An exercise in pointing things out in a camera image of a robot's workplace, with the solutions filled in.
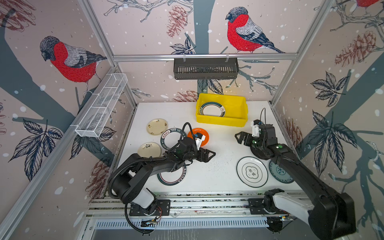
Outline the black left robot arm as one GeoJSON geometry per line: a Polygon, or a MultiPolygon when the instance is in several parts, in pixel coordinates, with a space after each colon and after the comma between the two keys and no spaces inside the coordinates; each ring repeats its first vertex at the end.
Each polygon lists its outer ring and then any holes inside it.
{"type": "Polygon", "coordinates": [[[149,177],[177,171],[186,166],[186,162],[208,163],[215,155],[213,151],[199,148],[196,140],[188,137],[179,140],[162,157],[143,158],[139,154],[132,154],[110,175],[108,195],[123,204],[134,203],[143,209],[154,208],[157,201],[155,195],[144,189],[149,177]]]}

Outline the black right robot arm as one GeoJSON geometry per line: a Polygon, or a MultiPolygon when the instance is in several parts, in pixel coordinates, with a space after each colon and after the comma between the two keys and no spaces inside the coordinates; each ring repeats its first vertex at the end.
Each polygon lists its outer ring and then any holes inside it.
{"type": "Polygon", "coordinates": [[[308,201],[290,197],[281,189],[264,194],[264,209],[287,212],[307,223],[320,240],[334,240],[357,231],[355,203],[346,193],[338,193],[310,171],[285,144],[280,144],[270,124],[254,125],[257,134],[235,134],[239,144],[250,147],[256,158],[270,160],[293,178],[308,201]]]}

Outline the teal patterned plate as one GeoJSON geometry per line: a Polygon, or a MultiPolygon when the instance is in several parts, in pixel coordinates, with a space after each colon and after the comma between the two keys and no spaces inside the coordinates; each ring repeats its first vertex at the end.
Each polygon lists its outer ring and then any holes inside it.
{"type": "Polygon", "coordinates": [[[269,170],[271,175],[280,183],[291,184],[294,182],[294,179],[284,169],[272,161],[269,162],[269,170]]]}

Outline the white plate black flower outline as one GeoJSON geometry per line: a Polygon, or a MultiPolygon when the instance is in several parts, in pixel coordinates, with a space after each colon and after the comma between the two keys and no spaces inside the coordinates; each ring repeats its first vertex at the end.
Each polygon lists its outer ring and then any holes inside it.
{"type": "Polygon", "coordinates": [[[240,180],[251,188],[264,186],[269,178],[266,166],[257,158],[244,157],[237,163],[240,180]]]}

